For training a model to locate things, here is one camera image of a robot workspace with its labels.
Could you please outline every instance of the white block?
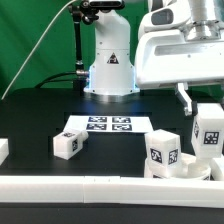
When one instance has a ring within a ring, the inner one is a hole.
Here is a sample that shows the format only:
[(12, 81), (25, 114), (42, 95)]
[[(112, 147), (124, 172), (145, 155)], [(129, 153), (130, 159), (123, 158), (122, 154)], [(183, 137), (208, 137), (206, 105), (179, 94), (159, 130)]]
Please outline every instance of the white block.
[(67, 130), (53, 138), (54, 155), (70, 159), (83, 148), (83, 141), (88, 138), (86, 131)]
[(224, 182), (121, 178), (121, 203), (223, 208)]
[(191, 143), (199, 159), (219, 158), (224, 141), (224, 111), (220, 104), (199, 103)]
[(120, 203), (120, 177), (85, 177), (84, 203)]
[(153, 173), (169, 178), (180, 172), (180, 136), (157, 130), (145, 134), (148, 165)]
[[(193, 155), (189, 155), (186, 153), (181, 153), (181, 162), (182, 162), (182, 169), (180, 169), (180, 172), (176, 174), (176, 176), (172, 176), (170, 177), (171, 179), (183, 179), (183, 180), (192, 180), (192, 179), (199, 179), (199, 180), (210, 180), (210, 172), (211, 169), (210, 167), (207, 165), (206, 166), (206, 173), (204, 174), (202, 170), (201, 172), (197, 173), (195, 176), (195, 172), (193, 172), (192, 174), (188, 174), (188, 166), (192, 163), (196, 162), (196, 157)], [(144, 178), (160, 178), (160, 179), (168, 179), (166, 177), (163, 176), (159, 176), (156, 173), (153, 173), (152, 170), (150, 169), (149, 165), (148, 165), (148, 158), (146, 158), (145, 160), (145, 169), (144, 169)]]
[(0, 139), (0, 165), (4, 162), (6, 157), (9, 155), (8, 139)]
[(210, 162), (211, 174), (214, 180), (224, 181), (224, 158), (214, 158)]
[(84, 177), (1, 176), (0, 202), (83, 203)]

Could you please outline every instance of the warning label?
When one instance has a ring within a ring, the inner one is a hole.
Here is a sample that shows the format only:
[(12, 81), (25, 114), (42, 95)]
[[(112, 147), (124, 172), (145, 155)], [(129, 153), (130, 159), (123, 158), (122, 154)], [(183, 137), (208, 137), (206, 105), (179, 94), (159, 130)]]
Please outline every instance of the warning label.
[(117, 60), (117, 57), (115, 55), (115, 53), (113, 53), (111, 56), (110, 56), (110, 59), (108, 60), (107, 64), (119, 64), (118, 60)]

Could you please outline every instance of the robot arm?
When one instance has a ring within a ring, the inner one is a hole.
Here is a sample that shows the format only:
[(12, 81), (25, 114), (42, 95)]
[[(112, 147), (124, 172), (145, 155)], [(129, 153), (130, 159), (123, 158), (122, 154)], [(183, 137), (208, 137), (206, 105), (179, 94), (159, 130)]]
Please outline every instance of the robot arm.
[(185, 115), (196, 116), (198, 113), (197, 102), (191, 100), (186, 90), (188, 90), (187, 83), (177, 83), (175, 88), (175, 94), (184, 106)]
[(154, 2), (148, 0), (149, 13), (144, 16), (140, 24), (139, 40), (148, 32), (180, 27), (191, 17), (188, 0), (163, 0), (162, 8), (151, 12)]
[(115, 10), (122, 0), (84, 0), (82, 20), (95, 25), (95, 61), (89, 69), (84, 95), (99, 101), (120, 102), (139, 94), (130, 62), (130, 25)]

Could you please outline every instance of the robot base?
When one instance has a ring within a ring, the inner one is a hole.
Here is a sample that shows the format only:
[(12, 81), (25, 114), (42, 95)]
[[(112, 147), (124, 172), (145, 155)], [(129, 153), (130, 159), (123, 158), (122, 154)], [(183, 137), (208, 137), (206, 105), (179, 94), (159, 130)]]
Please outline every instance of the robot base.
[(93, 99), (101, 102), (107, 103), (120, 103), (120, 102), (127, 102), (130, 100), (136, 100), (140, 96), (140, 92), (133, 92), (126, 95), (100, 95), (92, 92), (85, 92), (84, 96), (88, 99)]

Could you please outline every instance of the black cable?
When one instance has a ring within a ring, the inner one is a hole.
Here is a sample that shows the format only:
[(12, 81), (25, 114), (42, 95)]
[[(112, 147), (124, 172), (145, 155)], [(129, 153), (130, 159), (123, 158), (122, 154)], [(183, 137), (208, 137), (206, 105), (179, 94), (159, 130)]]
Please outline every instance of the black cable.
[(39, 83), (35, 88), (38, 88), (40, 89), (44, 84), (46, 83), (52, 83), (52, 82), (73, 82), (75, 80), (78, 80), (78, 79), (59, 79), (59, 80), (48, 80), (48, 81), (43, 81), (41, 83)]
[(51, 81), (52, 79), (60, 78), (60, 77), (67, 76), (67, 75), (76, 75), (76, 72), (71, 71), (71, 72), (63, 72), (63, 73), (59, 73), (59, 74), (56, 74), (56, 75), (52, 75), (52, 76), (46, 78), (45, 80), (43, 80), (41, 83), (37, 84), (35, 86), (35, 88), (39, 89), (39, 88), (41, 88), (43, 83)]
[(76, 46), (76, 70), (83, 70), (84, 64), (82, 61), (82, 42), (81, 42), (81, 11), (78, 6), (69, 5), (70, 14), (72, 15), (75, 31), (75, 46)]

